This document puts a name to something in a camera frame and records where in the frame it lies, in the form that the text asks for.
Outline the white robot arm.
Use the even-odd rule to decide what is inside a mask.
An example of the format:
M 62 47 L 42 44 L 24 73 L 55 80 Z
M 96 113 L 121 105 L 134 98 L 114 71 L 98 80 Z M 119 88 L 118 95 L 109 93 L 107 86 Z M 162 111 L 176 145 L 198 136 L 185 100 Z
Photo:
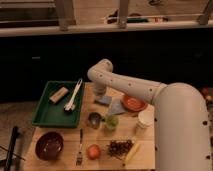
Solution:
M 118 75 L 108 59 L 87 76 L 97 96 L 111 87 L 154 106 L 155 171 L 212 171 L 208 110 L 196 88 Z

